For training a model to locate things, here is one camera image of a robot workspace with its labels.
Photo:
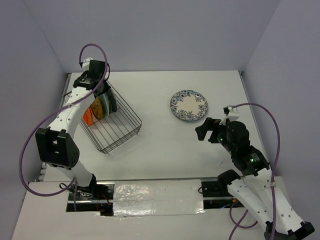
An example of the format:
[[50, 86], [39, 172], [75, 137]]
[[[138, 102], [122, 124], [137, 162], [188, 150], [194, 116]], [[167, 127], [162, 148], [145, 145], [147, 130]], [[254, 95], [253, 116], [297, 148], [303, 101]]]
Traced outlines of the red teal floral plate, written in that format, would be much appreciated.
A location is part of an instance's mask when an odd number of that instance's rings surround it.
[[109, 101], [109, 97], [106, 93], [103, 93], [98, 96], [101, 106], [103, 117], [106, 118], [112, 113], [112, 105]]

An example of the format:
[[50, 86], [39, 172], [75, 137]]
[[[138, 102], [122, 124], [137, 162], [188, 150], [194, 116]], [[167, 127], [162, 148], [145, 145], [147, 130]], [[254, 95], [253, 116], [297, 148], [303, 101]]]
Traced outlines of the blue white floral plate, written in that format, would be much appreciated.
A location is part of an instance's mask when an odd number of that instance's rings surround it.
[[176, 92], [169, 102], [171, 112], [180, 120], [195, 122], [208, 112], [206, 98], [195, 90], [185, 89]]

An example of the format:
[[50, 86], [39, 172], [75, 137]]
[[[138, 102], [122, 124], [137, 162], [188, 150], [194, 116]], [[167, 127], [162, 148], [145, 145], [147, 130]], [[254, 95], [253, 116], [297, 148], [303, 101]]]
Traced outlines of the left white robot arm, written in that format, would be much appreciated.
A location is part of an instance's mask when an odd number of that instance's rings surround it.
[[64, 105], [66, 109], [60, 111], [47, 128], [39, 128], [35, 138], [40, 160], [57, 168], [70, 180], [75, 178], [77, 191], [90, 200], [98, 194], [97, 180], [81, 163], [74, 135], [86, 110], [109, 87], [103, 82], [89, 97], [77, 104], [74, 102], [88, 95], [98, 85], [108, 66], [104, 61], [90, 57], [84, 60], [82, 67], [84, 71], [73, 83], [71, 94]]

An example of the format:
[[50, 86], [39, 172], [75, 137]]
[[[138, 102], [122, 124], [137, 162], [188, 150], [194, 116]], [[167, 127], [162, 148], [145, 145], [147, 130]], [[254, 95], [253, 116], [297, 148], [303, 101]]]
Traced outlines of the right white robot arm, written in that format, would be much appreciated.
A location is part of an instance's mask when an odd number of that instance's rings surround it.
[[272, 182], [272, 169], [260, 150], [251, 145], [250, 134], [240, 121], [221, 123], [206, 118], [196, 127], [198, 140], [221, 144], [230, 154], [241, 174], [230, 169], [217, 177], [217, 190], [223, 196], [232, 195], [250, 212], [264, 230], [266, 240], [303, 240], [315, 228], [293, 209], [281, 189]]

